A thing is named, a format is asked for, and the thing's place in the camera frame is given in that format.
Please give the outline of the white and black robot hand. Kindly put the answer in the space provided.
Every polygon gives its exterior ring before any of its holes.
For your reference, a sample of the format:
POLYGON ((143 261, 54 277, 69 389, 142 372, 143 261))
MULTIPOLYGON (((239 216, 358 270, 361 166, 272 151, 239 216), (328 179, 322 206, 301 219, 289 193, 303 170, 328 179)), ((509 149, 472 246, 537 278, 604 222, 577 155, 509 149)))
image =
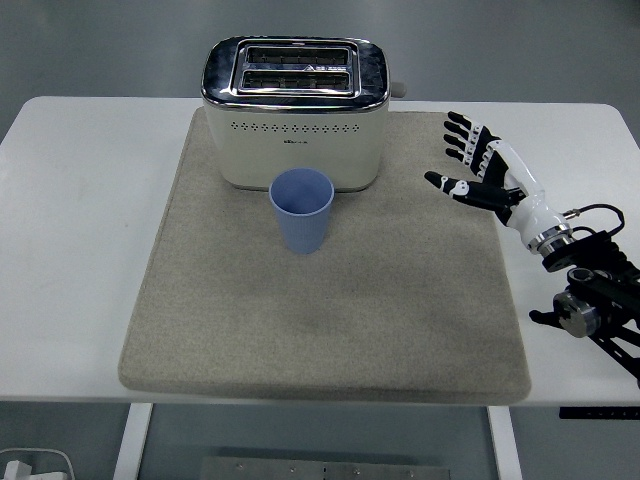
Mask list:
POLYGON ((493 212, 519 232, 533 254, 548 255, 571 242, 566 219, 549 207, 542 184, 514 148, 483 124, 450 111, 444 121, 446 155, 459 161, 474 181, 428 171, 425 179, 451 199, 493 212))

